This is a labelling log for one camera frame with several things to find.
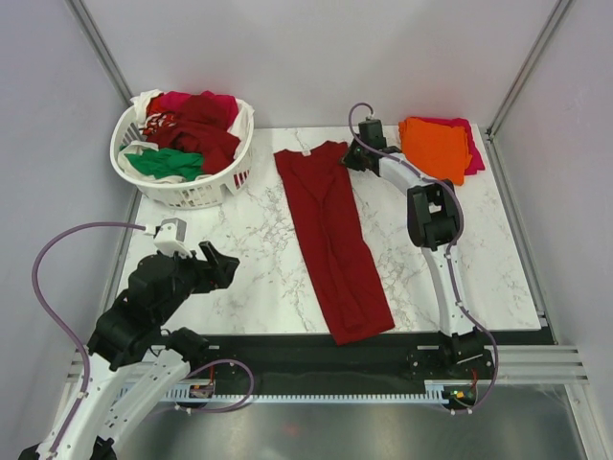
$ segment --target green cloth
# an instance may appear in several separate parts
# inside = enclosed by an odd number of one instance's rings
[[[204,174],[200,153],[185,153],[175,149],[143,150],[143,154],[127,153],[125,158],[136,171],[162,179],[169,175],[181,175],[188,180],[195,180]]]

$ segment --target clothing pile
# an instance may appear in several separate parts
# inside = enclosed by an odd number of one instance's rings
[[[152,90],[132,98],[136,123],[147,141],[118,155],[128,175],[151,183],[179,183],[230,166],[246,140],[253,108],[234,96]]]
[[[409,117],[398,131],[407,160],[432,177],[463,185],[465,175],[486,168],[467,120]]]

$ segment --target pink cloth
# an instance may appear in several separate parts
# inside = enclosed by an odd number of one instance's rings
[[[166,110],[176,112],[191,96],[192,95],[188,93],[170,91],[159,97],[160,105],[162,105]],[[206,96],[207,98],[212,99],[223,109],[229,123],[226,129],[229,129],[238,116],[238,104],[236,98],[227,94],[214,94],[211,91],[204,91],[200,96]]]
[[[465,120],[464,118],[454,118],[453,120],[446,120],[443,118],[417,118],[427,123],[436,123],[437,125],[444,125],[446,127],[463,127],[466,131],[466,137],[468,139],[468,152],[472,155],[470,164],[468,165],[468,168],[466,168],[464,174],[474,175],[478,171],[486,170],[486,165],[484,165],[483,158],[481,158],[481,152],[479,149],[477,149],[475,141],[472,138],[472,127],[470,126],[468,120]]]

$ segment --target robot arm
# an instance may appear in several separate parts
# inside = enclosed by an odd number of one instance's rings
[[[461,310],[469,311],[470,305],[465,304],[458,248],[448,248],[460,230],[456,201],[441,184],[424,180],[424,176],[400,164],[398,160],[406,162],[406,158],[397,147],[387,146],[379,120],[367,119],[358,127],[359,140],[382,154],[364,149],[354,140],[341,163],[356,171],[374,172],[406,196],[409,237],[427,261],[439,305],[442,364],[451,367],[485,357],[488,352],[484,351],[481,333]],[[453,191],[453,184],[444,182]]]
[[[184,245],[186,223],[164,220],[156,229],[156,254],[145,257],[113,306],[97,321],[87,348],[91,372],[87,392],[76,386],[49,436],[25,449],[20,460],[114,460],[125,439],[173,385],[200,368],[208,342],[187,328],[162,336],[161,327],[193,293],[227,288],[238,259],[204,241],[206,260]],[[149,371],[115,402],[134,367],[152,345],[165,344]],[[74,402],[80,405],[71,415]]]
[[[405,159],[401,153],[392,153],[392,156]],[[409,236],[413,244],[421,248],[428,263],[439,304],[441,332],[449,337],[472,332],[474,325],[456,305],[449,263],[444,251],[457,231],[457,210],[454,210],[453,201],[444,198],[442,187],[424,182],[390,158],[379,160],[379,176],[391,182],[407,197],[408,213],[411,216],[408,223]],[[457,246],[451,247],[449,256],[460,298],[466,299]]]

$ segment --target white cloth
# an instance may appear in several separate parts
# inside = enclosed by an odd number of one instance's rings
[[[162,94],[159,89],[152,89],[151,91],[144,91],[138,96],[134,96],[132,104],[134,105],[134,111],[136,112],[136,124],[138,127],[145,127],[145,121],[147,120],[147,107],[153,98],[156,98]]]
[[[247,137],[249,136],[249,120],[253,118],[254,109],[251,105],[246,103],[241,99],[237,99],[238,104],[238,115],[237,118],[228,129],[228,132],[233,136],[237,136],[240,139],[240,144],[238,144],[237,151],[234,154],[234,157],[237,158],[242,149],[247,142]]]
[[[169,175],[168,177],[156,179],[153,175],[141,174],[132,166],[130,160],[125,158],[125,154],[136,153],[137,155],[142,155],[143,150],[159,150],[159,148],[157,144],[152,142],[132,141],[129,146],[123,150],[120,150],[119,155],[117,155],[117,164],[122,170],[124,170],[124,173],[134,179],[142,180],[143,182],[150,182],[151,184],[179,184],[186,181],[185,177],[181,175]],[[195,180],[204,179],[205,177],[209,177],[209,175],[199,175]]]

